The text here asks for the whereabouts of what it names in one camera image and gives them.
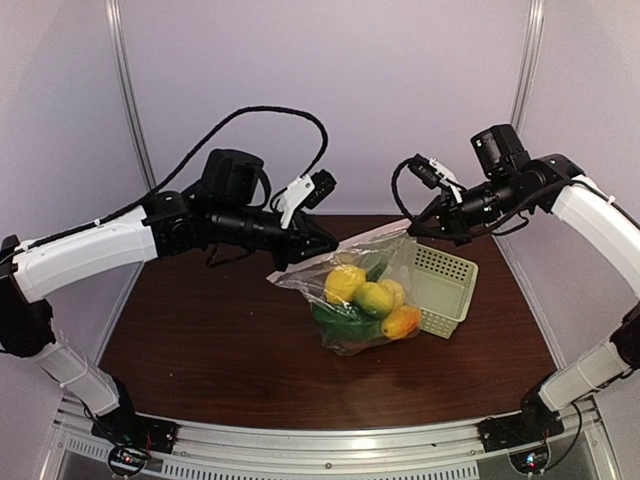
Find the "basket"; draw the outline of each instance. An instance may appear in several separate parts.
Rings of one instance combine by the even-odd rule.
[[[411,284],[419,294],[412,303],[422,310],[420,328],[448,339],[467,317],[478,265],[423,245],[414,247]]]

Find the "plastic bag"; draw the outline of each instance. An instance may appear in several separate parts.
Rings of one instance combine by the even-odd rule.
[[[311,304],[322,346],[338,355],[411,338],[420,331],[421,311],[412,306],[411,270],[415,240],[407,222],[394,222],[340,243],[268,279],[298,290]]]

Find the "brown tabletop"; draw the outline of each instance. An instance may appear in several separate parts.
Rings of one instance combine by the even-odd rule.
[[[319,223],[346,238],[392,219]],[[265,280],[268,254],[210,270],[194,251],[145,266],[102,367],[141,412],[235,426],[405,426],[517,409],[554,365],[507,264],[491,237],[425,243],[479,266],[450,340],[422,333],[339,357],[320,346],[302,296]]]

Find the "white panel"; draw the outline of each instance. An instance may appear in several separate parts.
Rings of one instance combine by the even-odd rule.
[[[481,171],[468,139],[508,121],[529,2],[123,1],[133,83],[151,162],[163,178],[223,116],[251,104],[306,109],[327,126],[322,167],[338,189],[322,212],[397,213],[394,166],[420,151],[461,181]],[[311,124],[254,114],[206,149],[248,150],[276,189],[313,158]],[[176,180],[200,176],[203,153]],[[405,196],[432,197],[412,183]]]
[[[560,152],[640,218],[640,2],[547,2],[523,141],[533,155]],[[575,232],[538,214],[508,237],[568,362],[620,323],[637,300]],[[624,471],[637,478],[640,380],[598,394]]]
[[[2,2],[0,65],[0,237],[53,233],[142,193],[103,0]],[[131,272],[50,298],[56,321],[91,357]],[[32,480],[59,391],[28,361],[0,355],[0,392],[0,476]]]

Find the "green pepper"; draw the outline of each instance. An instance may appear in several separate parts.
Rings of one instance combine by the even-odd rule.
[[[365,313],[358,305],[312,303],[311,314],[328,340],[369,342],[381,338],[380,320]]]
[[[366,276],[367,282],[375,283],[378,280],[380,280],[380,277],[382,276],[382,274],[386,269],[387,269],[387,261],[382,260],[375,267],[373,267],[371,270],[367,272],[367,276]]]

